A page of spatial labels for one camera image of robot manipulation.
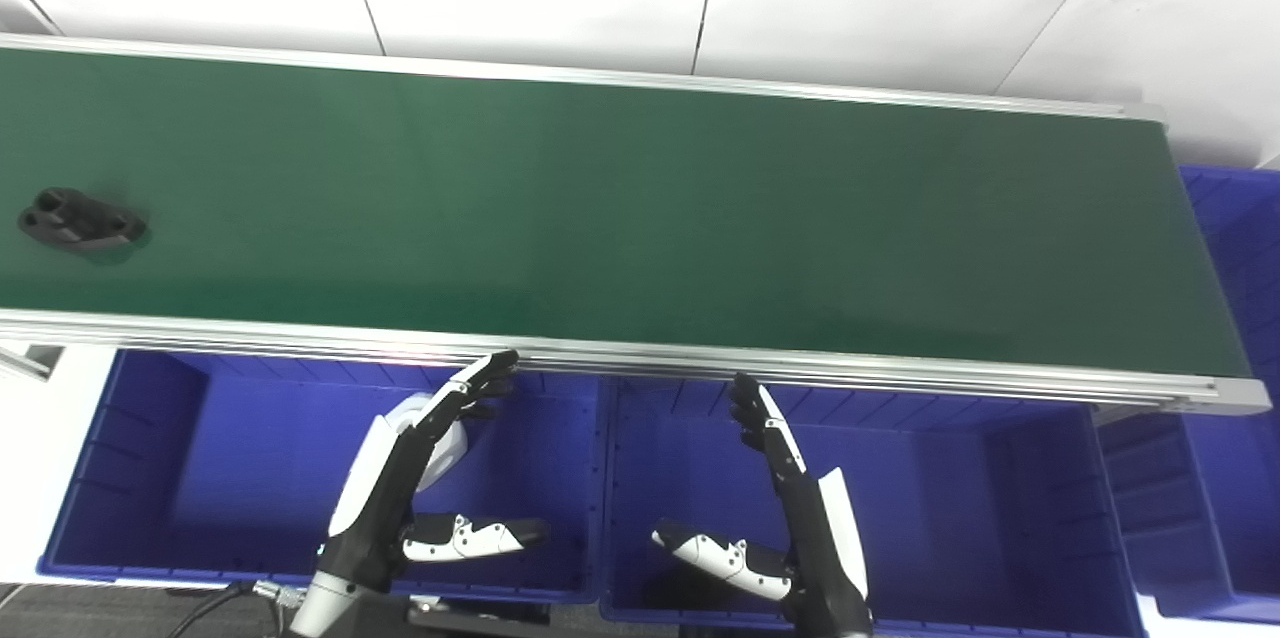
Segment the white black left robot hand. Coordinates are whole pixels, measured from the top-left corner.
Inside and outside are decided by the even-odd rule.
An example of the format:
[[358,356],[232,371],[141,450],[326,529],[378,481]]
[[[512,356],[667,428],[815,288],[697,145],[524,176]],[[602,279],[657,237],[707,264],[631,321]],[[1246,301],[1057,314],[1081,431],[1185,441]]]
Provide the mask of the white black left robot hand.
[[319,552],[316,578],[339,589],[388,592],[410,562],[456,562],[515,553],[550,536],[545,520],[472,519],[461,512],[413,512],[430,462],[489,384],[518,364],[518,352],[488,354],[433,395],[412,395],[375,416],[340,492]]

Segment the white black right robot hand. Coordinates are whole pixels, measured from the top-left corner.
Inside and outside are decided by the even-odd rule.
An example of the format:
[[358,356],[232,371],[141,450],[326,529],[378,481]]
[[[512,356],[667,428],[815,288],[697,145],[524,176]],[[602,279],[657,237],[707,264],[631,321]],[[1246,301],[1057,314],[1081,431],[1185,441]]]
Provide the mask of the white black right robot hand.
[[783,411],[758,379],[735,374],[730,398],[741,442],[765,459],[788,548],[668,519],[652,529],[652,542],[726,585],[774,601],[799,637],[870,637],[868,570],[842,469],[818,477],[806,466]]

